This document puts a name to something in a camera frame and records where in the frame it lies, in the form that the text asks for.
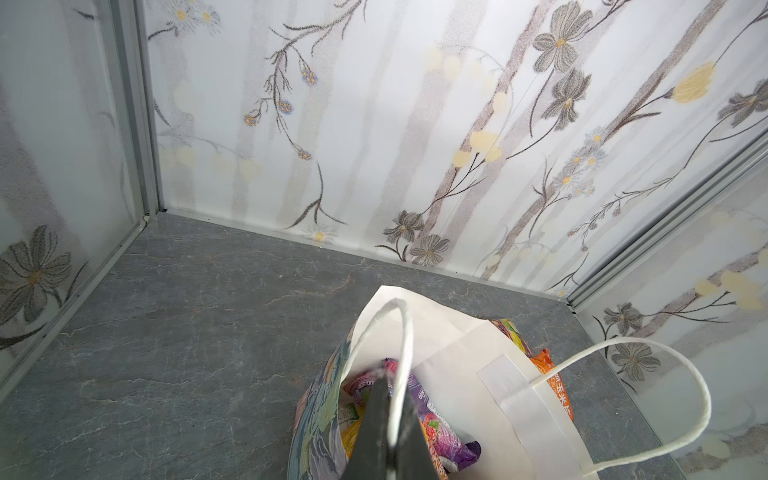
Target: white rope handle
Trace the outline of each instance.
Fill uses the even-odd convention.
[[[402,320],[402,348],[400,349],[400,358],[395,375],[395,389],[392,393],[392,401],[389,403],[389,420],[386,426],[386,440],[391,449],[394,449],[397,444],[400,418],[402,417],[402,404],[406,400],[408,376],[411,373],[411,365],[413,364],[413,320],[408,311],[408,304],[404,300],[399,298],[392,299],[376,312],[371,322],[357,339],[357,344],[349,354],[344,369],[341,371],[341,381],[343,382],[346,376],[349,375],[355,357],[357,357],[357,353],[362,348],[361,345],[370,336],[372,328],[379,323],[384,315],[395,309],[400,311],[400,319]]]
[[[577,353],[576,355],[572,356],[570,359],[565,360],[563,363],[553,368],[549,372],[545,373],[544,375],[536,377],[530,382],[531,386],[536,387],[538,385],[541,385],[543,382],[546,382],[551,377],[557,375],[562,369],[565,369],[572,363],[583,359],[585,356],[589,355],[590,353],[594,353],[594,352],[597,352],[598,350],[602,350],[607,346],[616,345],[617,343],[647,343],[648,345],[656,346],[666,352],[671,353],[672,356],[680,360],[683,363],[683,365],[686,368],[688,368],[688,370],[690,370],[691,374],[694,376],[694,379],[696,380],[696,383],[699,386],[699,390],[701,391],[701,397],[704,400],[703,408],[701,410],[701,417],[699,417],[699,421],[696,422],[696,425],[688,433],[686,433],[685,435],[682,435],[680,438],[675,439],[672,442],[667,443],[666,445],[662,445],[661,447],[648,450],[647,452],[639,453],[637,455],[632,455],[628,457],[617,458],[616,460],[609,460],[607,462],[600,462],[596,465],[593,465],[591,470],[584,473],[585,475],[591,475],[593,473],[599,472],[600,470],[605,470],[608,467],[615,467],[617,465],[626,465],[627,463],[642,462],[643,460],[648,460],[650,458],[660,457],[662,455],[666,455],[667,453],[673,452],[674,450],[682,448],[685,445],[688,445],[689,443],[696,440],[699,437],[699,435],[703,433],[704,429],[707,427],[707,424],[710,422],[710,417],[712,416],[712,397],[710,395],[710,390],[707,388],[707,383],[704,381],[704,377],[701,375],[701,373],[696,368],[696,366],[689,359],[684,357],[682,353],[678,352],[672,347],[666,346],[663,343],[659,343],[654,340],[649,340],[644,338],[635,338],[635,337],[625,336],[625,337],[616,337],[614,339],[609,339],[604,342],[600,342],[595,346],[592,346],[586,350],[583,350]]]

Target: gray surface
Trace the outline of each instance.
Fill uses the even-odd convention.
[[[591,344],[563,303],[161,214],[0,406],[0,478],[284,478],[297,399],[383,284],[555,362]],[[657,445],[604,359],[563,377],[595,461]]]

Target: floral wall panel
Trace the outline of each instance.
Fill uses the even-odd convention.
[[[0,18],[0,377],[140,216],[99,18],[42,0]]]
[[[167,207],[551,295],[768,127],[765,2],[145,4]]]
[[[596,342],[655,339],[706,378],[710,426],[674,454],[691,479],[768,475],[768,164],[750,176],[578,307]],[[696,421],[697,387],[674,359],[632,343],[603,354],[662,440]]]

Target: gift bag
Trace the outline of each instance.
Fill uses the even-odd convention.
[[[677,357],[694,375],[703,407],[698,423],[677,440],[595,465],[547,380],[616,343],[649,343]],[[338,423],[341,385],[386,358],[406,359],[401,369],[410,364],[448,424],[460,437],[470,435],[482,446],[477,463],[451,474],[451,479],[598,480],[597,472],[605,468],[641,462],[691,443],[711,414],[709,390],[696,367],[658,342],[617,337],[542,375],[489,321],[403,288],[382,286],[296,407],[288,480],[341,478],[347,463]],[[402,404],[397,395],[392,403]]]

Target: orange snack package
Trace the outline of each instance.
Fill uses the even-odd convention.
[[[554,363],[552,362],[552,359],[549,358],[549,349],[543,349],[537,356],[532,357],[531,361],[541,373],[549,372],[554,368]],[[554,390],[555,395],[558,396],[568,417],[573,422],[574,411],[571,408],[571,400],[568,399],[568,393],[565,391],[565,385],[563,385],[563,379],[560,378],[560,374],[553,376],[547,380],[547,382],[549,382],[549,386],[552,387],[552,390]]]

